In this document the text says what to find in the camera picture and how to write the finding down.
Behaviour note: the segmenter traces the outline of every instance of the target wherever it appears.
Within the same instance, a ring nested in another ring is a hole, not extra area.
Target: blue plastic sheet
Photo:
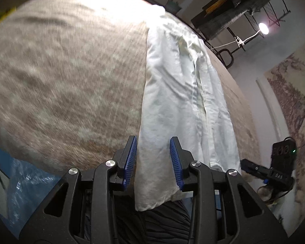
[[[44,172],[28,162],[13,159],[7,190],[8,220],[5,224],[16,238],[59,180],[60,177]]]

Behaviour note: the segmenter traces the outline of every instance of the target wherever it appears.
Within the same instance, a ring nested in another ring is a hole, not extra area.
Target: beige blanket
[[[94,168],[138,135],[149,5],[31,0],[0,24],[0,148],[51,173]],[[251,111],[210,53],[241,158],[259,162]]]

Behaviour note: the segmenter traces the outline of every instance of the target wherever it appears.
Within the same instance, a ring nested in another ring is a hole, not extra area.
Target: ribbed blue pad
[[[184,185],[183,169],[182,169],[180,158],[177,153],[173,138],[171,138],[171,140],[169,141],[169,152],[170,152],[171,158],[172,158],[173,169],[174,169],[175,178],[176,178],[176,184],[179,186],[180,190],[182,190],[182,187]]]
[[[136,157],[137,157],[137,137],[134,137],[124,168],[124,179],[123,179],[124,190],[127,188],[127,186],[130,183],[133,166],[134,163],[136,162]]]

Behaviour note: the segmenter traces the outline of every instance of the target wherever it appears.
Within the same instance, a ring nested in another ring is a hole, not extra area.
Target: glowing light
[[[260,31],[261,31],[264,35],[269,34],[269,29],[268,29],[268,27],[267,27],[266,24],[260,23],[260,24],[259,24],[259,28],[260,28]]]

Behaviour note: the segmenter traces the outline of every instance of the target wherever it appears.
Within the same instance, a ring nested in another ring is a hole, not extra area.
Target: triangular cutout
[[[238,185],[238,192],[241,197],[244,215],[247,218],[262,214],[261,208],[242,185]]]
[[[49,204],[44,208],[44,213],[51,216],[60,217],[62,215],[64,201],[68,191],[68,183],[64,183],[54,195]]]

